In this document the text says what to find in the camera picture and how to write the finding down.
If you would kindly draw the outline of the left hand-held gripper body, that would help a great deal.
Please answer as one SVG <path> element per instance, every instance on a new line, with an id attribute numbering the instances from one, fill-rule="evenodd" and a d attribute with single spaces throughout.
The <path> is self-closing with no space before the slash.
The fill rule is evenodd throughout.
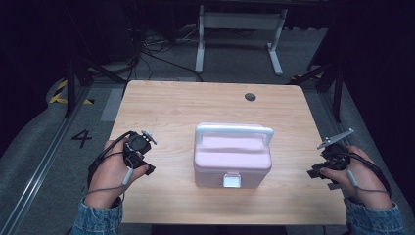
<path id="1" fill-rule="evenodd" d="M 142 130 L 141 133 L 128 131 L 128 140 L 123 146 L 123 160 L 125 164 L 133 169 L 142 165 L 150 165 L 144 161 L 145 154 L 152 149 L 151 143 L 157 144 L 152 134 Z"/>

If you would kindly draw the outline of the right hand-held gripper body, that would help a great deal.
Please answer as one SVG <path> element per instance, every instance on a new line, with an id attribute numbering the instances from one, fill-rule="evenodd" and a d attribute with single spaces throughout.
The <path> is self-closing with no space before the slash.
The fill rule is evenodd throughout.
<path id="1" fill-rule="evenodd" d="M 349 128 L 347 131 L 334 135 L 332 137 L 326 137 L 317 149 L 323 149 L 321 156 L 325 159 L 325 162 L 318 164 L 321 167 L 327 167 L 333 170 L 343 170 L 350 163 L 347 154 L 347 149 L 340 143 L 340 140 L 346 138 L 352 134 L 354 130 Z"/>

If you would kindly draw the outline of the pink storage box white handle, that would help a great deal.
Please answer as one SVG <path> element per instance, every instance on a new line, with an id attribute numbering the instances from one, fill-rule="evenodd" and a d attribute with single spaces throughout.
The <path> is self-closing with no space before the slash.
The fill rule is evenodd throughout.
<path id="1" fill-rule="evenodd" d="M 259 124 L 199 123 L 194 172 L 199 187 L 257 188 L 272 168 L 274 130 Z"/>

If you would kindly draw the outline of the person's right hand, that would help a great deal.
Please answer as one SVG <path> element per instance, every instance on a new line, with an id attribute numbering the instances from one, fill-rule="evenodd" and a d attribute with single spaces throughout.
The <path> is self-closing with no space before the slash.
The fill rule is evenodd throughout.
<path id="1" fill-rule="evenodd" d="M 373 209 L 390 209 L 392 199 L 378 176 L 359 160 L 351 159 L 347 169 L 322 168 L 321 173 L 340 183 L 351 197 Z"/>

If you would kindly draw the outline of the person's left hand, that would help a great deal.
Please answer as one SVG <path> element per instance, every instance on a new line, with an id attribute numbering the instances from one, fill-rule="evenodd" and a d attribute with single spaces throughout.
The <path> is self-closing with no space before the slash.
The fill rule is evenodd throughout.
<path id="1" fill-rule="evenodd" d="M 129 171 L 123 161 L 124 137 L 107 152 L 105 160 L 98 166 L 89 185 L 84 204 L 95 209 L 109 209 L 112 203 L 138 178 L 143 176 L 148 167 L 142 165 L 132 171 L 129 181 L 122 182 Z"/>

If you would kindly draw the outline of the black metal stand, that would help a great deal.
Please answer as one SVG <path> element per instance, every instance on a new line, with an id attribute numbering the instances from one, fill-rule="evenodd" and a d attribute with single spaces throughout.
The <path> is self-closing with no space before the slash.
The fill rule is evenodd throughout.
<path id="1" fill-rule="evenodd" d="M 122 79 L 115 73 L 105 69 L 99 64 L 91 62 L 85 58 L 79 56 L 72 56 L 68 63 L 66 69 L 65 79 L 67 81 L 68 88 L 68 103 L 66 118 L 68 118 L 76 107 L 75 104 L 75 81 L 78 80 L 82 86 L 91 86 L 94 82 L 92 75 L 90 74 L 89 68 L 101 73 L 102 75 L 108 77 L 110 80 L 115 83 L 126 84 L 127 80 Z"/>
<path id="2" fill-rule="evenodd" d="M 295 75 L 288 82 L 288 85 L 300 85 L 318 75 L 321 75 L 319 81 L 315 84 L 318 93 L 327 93 L 331 86 L 334 86 L 332 113 L 336 122 L 341 121 L 340 109 L 344 83 L 345 60 L 342 54 L 335 53 L 330 55 L 320 49 L 313 55 L 307 69 L 308 72 L 303 75 Z"/>

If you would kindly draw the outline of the yellow black floor tape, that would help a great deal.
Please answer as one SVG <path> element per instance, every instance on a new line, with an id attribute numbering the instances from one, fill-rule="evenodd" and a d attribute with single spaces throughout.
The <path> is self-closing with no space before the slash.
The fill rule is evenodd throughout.
<path id="1" fill-rule="evenodd" d="M 66 79 L 63 79 L 60 82 L 60 84 L 58 85 L 55 93 L 53 94 L 52 98 L 49 101 L 50 104 L 53 104 L 53 103 L 67 104 L 68 103 L 67 98 L 62 98 L 61 97 L 61 94 L 63 93 L 63 91 L 64 91 L 64 89 L 66 88 L 67 85 L 68 85 L 68 81 Z M 93 104 L 95 104 L 95 100 L 94 99 L 85 99 L 83 104 L 93 105 Z"/>

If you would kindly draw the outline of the metal floor rail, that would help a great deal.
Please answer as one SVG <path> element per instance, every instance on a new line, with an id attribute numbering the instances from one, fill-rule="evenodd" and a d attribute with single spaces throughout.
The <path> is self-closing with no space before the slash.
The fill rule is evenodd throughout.
<path id="1" fill-rule="evenodd" d="M 75 96 L 74 107 L 68 117 L 64 117 L 57 127 L 53 139 L 48 145 L 47 150 L 42 156 L 40 162 L 36 165 L 36 169 L 26 182 L 19 200 L 16 202 L 13 210 L 8 218 L 5 220 L 4 227 L 0 230 L 0 235 L 15 235 L 16 230 L 22 223 L 22 220 L 31 206 L 38 190 L 40 189 L 60 146 L 63 138 L 67 134 L 71 123 L 80 109 L 84 100 L 90 92 L 89 88 L 81 88 L 79 93 Z"/>

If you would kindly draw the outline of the white metal desk frame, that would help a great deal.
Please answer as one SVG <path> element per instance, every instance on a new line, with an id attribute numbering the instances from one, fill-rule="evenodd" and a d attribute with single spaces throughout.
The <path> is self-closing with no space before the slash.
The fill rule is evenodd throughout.
<path id="1" fill-rule="evenodd" d="M 205 30 L 209 29 L 249 29 L 249 30 L 273 30 L 274 36 L 271 42 L 266 44 L 266 49 L 277 76 L 283 74 L 283 70 L 276 52 L 276 48 L 283 30 L 288 10 L 283 9 L 278 14 L 249 14 L 249 13 L 217 13 L 207 12 L 205 6 L 200 6 L 198 20 L 199 42 L 195 63 L 195 72 L 204 70 L 205 56 Z"/>

